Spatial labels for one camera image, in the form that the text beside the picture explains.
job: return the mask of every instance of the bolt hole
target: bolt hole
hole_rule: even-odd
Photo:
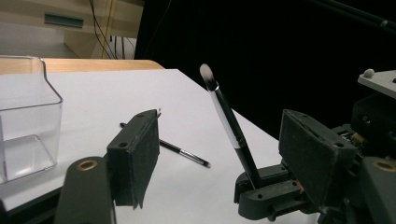
[[[361,116],[361,122],[363,122],[363,124],[366,126],[369,126],[371,124],[369,117],[365,115]]]
[[[127,145],[127,143],[119,143],[119,147],[126,147]]]
[[[98,164],[97,161],[82,161],[81,163],[78,164],[77,168],[80,171],[88,171],[91,170],[93,167],[95,167]]]
[[[396,172],[396,166],[392,164],[388,164],[382,161],[375,161],[373,165],[383,171]]]

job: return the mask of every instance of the white tabletop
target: white tabletop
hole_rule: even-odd
[[[0,186],[0,198],[7,210],[59,188],[72,162],[106,154],[106,147],[119,133],[121,122],[128,122],[140,112],[160,108],[160,138],[209,161],[212,167],[206,168],[161,147],[143,209],[116,207],[119,224],[317,223],[317,215],[301,212],[278,217],[276,222],[266,218],[252,221],[238,215],[233,192],[243,167],[209,93],[178,70],[48,76],[64,98],[58,164],[39,175]],[[256,166],[279,164],[277,140],[239,114],[235,115]]]

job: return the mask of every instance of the wire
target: wire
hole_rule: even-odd
[[[132,48],[134,48],[134,44],[131,42],[131,40],[129,40],[129,38],[126,38],[126,40],[128,40],[128,42],[132,45]]]
[[[125,59],[125,46],[124,46],[124,43],[123,43],[123,38],[124,38],[124,37],[121,38],[121,44],[122,44],[122,59]]]
[[[364,22],[365,24],[372,25],[380,28],[386,32],[396,35],[396,23],[387,19],[370,14],[366,11],[350,7],[349,5],[342,4],[333,0],[308,0],[311,3],[317,4],[320,7],[325,7],[331,11],[340,13],[341,15],[348,16],[356,21]]]
[[[161,25],[162,25],[162,23],[163,23],[163,18],[165,18],[166,13],[168,12],[169,7],[171,6],[171,3],[172,3],[172,0],[169,1],[168,6],[166,7],[166,10],[165,10],[165,12],[163,13],[163,16],[161,17],[160,21],[158,22],[158,25],[157,25],[157,27],[155,28],[154,34],[151,36],[151,39],[150,39],[150,41],[148,42],[148,46],[146,47],[146,50],[145,50],[145,54],[144,54],[144,55],[147,54],[147,52],[148,52],[148,50],[149,50],[149,48],[150,48],[150,46],[151,46],[151,44],[152,44],[152,41],[154,40],[155,35],[157,34],[158,30],[160,29],[160,27],[161,27]]]
[[[117,37],[114,38],[114,54],[116,55],[116,58],[118,59],[118,57],[117,57]]]
[[[100,28],[99,22],[98,22],[98,20],[96,19],[96,16],[95,16],[95,9],[94,9],[94,5],[93,5],[93,0],[90,0],[90,4],[91,4],[92,15],[93,15],[93,30],[95,31],[96,39],[98,40],[99,44],[102,46],[102,49],[106,52],[107,57],[108,57],[108,58],[111,58],[110,55],[109,55],[109,53],[108,53],[108,51],[106,50],[104,44],[103,44],[103,43],[100,41],[100,39],[99,39],[99,35],[98,35],[97,31],[96,31],[96,26],[97,26],[98,29],[99,29],[99,31],[100,31],[100,33],[102,34],[102,37],[104,38],[105,43],[107,44],[107,46],[108,46],[108,48],[109,48],[109,51],[110,51],[111,55],[113,56],[113,58],[116,58],[116,59],[117,59],[117,57],[116,57],[116,56],[114,55],[114,53],[111,51],[110,45],[108,44],[108,42],[107,42],[107,40],[106,40],[106,36],[103,34],[103,31],[102,31],[102,29]]]

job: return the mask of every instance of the clear plastic container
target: clear plastic container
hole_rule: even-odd
[[[42,59],[0,55],[0,184],[56,165],[62,105]]]

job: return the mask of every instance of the makeup brush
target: makeup brush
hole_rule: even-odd
[[[206,84],[207,90],[212,97],[221,123],[223,124],[224,129],[230,138],[233,148],[235,149],[236,154],[238,155],[238,158],[245,169],[252,187],[254,189],[261,188],[262,180],[260,178],[259,171],[256,168],[256,164],[254,163],[254,160],[250,154],[248,143],[227,99],[220,91],[218,82],[213,77],[212,70],[207,64],[204,63],[200,67],[200,72]]]

